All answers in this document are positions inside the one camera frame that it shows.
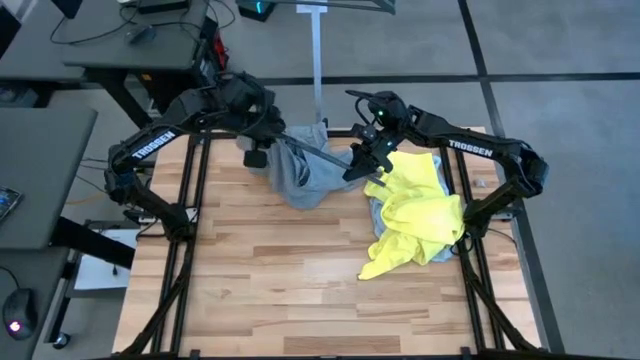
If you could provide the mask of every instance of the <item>computer mouse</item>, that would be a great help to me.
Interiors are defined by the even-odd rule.
[[[129,45],[136,45],[153,40],[156,37],[156,29],[151,25],[136,25],[127,35],[125,41]]]
[[[2,319],[9,336],[15,340],[30,338],[38,325],[33,296],[31,289],[17,289],[4,301]]]

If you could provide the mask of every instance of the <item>crumpled fabric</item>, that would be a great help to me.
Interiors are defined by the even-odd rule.
[[[322,122],[290,126],[287,135],[333,155],[349,164],[353,158],[351,150],[331,153],[326,125]],[[252,149],[250,138],[239,136],[236,145],[242,150]],[[273,191],[279,193],[285,201],[296,209],[313,209],[331,191],[348,191],[362,184],[361,181],[346,182],[342,179],[344,169],[290,145],[282,139],[276,139],[267,153],[267,167],[249,168],[256,175],[266,176]]]
[[[433,155],[433,166],[436,167],[436,173],[438,176],[438,183],[440,187],[442,187],[442,191],[444,191],[445,195],[449,195],[449,188],[442,178],[442,174],[440,174],[440,165],[442,164],[442,159],[439,156]],[[373,220],[373,233],[379,239],[385,230],[387,230],[384,221],[382,221],[382,206],[384,203],[376,198],[369,198],[369,208],[371,210],[371,219]],[[453,252],[451,252],[451,246],[447,245],[442,249],[439,253],[436,254],[430,261],[432,262],[446,262],[453,257]]]
[[[458,195],[440,186],[431,154],[389,154],[391,173],[383,173],[380,187],[367,182],[364,193],[380,200],[387,229],[369,247],[371,262],[358,278],[372,279],[411,260],[425,265],[445,246],[463,234],[462,208]]]

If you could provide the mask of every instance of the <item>red component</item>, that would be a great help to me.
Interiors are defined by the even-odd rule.
[[[213,38],[213,50],[218,57],[218,65],[220,65],[220,70],[224,70],[227,67],[227,62],[229,61],[229,56],[225,51],[224,44],[222,43],[222,38],[220,37],[220,32],[216,31],[216,34]]]

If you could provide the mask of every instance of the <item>electronic device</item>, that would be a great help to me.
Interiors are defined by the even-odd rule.
[[[20,26],[20,21],[13,16],[9,9],[0,5],[0,58],[11,45]]]
[[[22,200],[22,194],[0,186],[0,221],[2,221]]]
[[[156,37],[156,28],[151,25],[136,25],[127,32],[124,39],[129,45],[151,42]]]
[[[83,0],[51,0],[67,19],[73,19],[78,14]]]
[[[138,6],[138,12],[140,14],[153,14],[157,12],[186,9],[188,7],[189,0],[144,0]]]
[[[30,338],[38,325],[33,290],[16,289],[4,301],[2,320],[9,336],[15,340]]]

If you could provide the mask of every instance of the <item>smartphone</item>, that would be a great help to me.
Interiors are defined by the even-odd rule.
[[[0,222],[18,205],[21,199],[21,193],[0,186]]]

